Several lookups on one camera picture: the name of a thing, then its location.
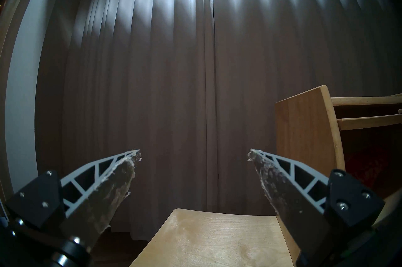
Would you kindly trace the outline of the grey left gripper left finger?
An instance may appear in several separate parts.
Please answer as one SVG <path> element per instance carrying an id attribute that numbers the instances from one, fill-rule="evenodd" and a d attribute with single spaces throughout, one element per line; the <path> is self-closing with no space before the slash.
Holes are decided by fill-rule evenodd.
<path id="1" fill-rule="evenodd" d="M 91 250 L 130 194 L 139 149 L 87 163 L 64 178 L 39 175 L 6 201 L 16 228 L 50 245 L 77 242 Z"/>

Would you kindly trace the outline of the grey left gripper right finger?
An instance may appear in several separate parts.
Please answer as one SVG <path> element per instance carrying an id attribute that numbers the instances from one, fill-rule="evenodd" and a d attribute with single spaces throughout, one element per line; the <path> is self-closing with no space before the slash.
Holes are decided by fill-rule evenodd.
<path id="1" fill-rule="evenodd" d="M 289 158 L 251 149 L 264 195 L 300 250 L 297 267 L 361 266 L 385 201 L 341 169 L 326 177 Z"/>

